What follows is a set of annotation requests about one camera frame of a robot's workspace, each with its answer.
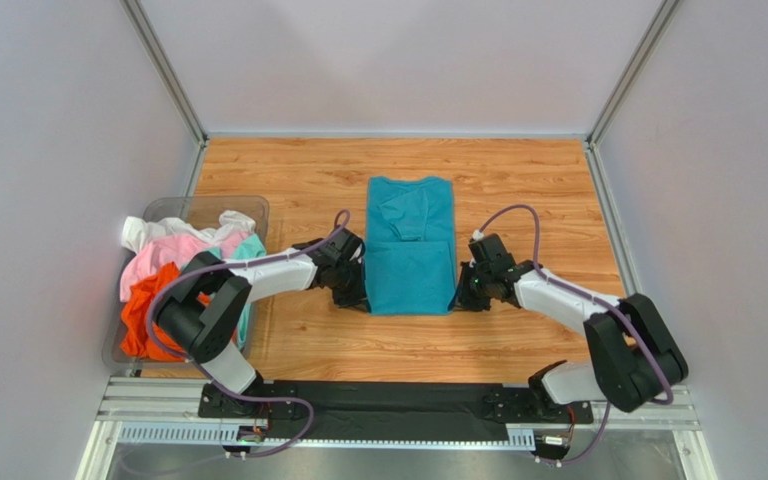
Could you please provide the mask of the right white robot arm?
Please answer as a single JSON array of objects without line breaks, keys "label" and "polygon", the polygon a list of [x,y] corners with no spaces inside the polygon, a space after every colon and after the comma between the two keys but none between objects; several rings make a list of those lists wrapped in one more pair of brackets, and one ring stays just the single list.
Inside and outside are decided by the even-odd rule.
[{"label": "right white robot arm", "polygon": [[582,336],[586,362],[561,361],[529,379],[529,388],[550,405],[605,401],[631,413],[666,404],[672,386],[689,366],[655,303],[636,293],[626,298],[568,283],[531,261],[516,262],[496,234],[476,232],[472,258],[463,263],[455,303],[474,312],[493,301],[537,312]]}]

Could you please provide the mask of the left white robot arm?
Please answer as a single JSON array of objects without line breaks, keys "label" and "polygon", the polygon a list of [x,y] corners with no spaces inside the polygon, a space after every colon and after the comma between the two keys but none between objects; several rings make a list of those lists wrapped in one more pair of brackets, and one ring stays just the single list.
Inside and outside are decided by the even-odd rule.
[{"label": "left white robot arm", "polygon": [[152,337],[166,334],[171,341],[165,347],[179,348],[184,360],[209,377],[200,415],[292,417],[294,390],[266,385],[237,346],[242,313],[259,300],[316,288],[330,290],[340,308],[364,308],[364,252],[364,241],[342,227],[323,239],[252,260],[224,261],[206,252],[157,293],[147,331]]}]

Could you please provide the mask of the teal t shirt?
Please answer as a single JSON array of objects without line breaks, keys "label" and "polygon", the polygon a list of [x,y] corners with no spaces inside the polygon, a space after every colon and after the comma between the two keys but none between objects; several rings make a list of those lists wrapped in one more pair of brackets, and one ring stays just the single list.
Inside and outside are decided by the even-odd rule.
[{"label": "teal t shirt", "polygon": [[365,290],[376,316],[447,315],[457,283],[450,181],[372,177],[367,187]]}]

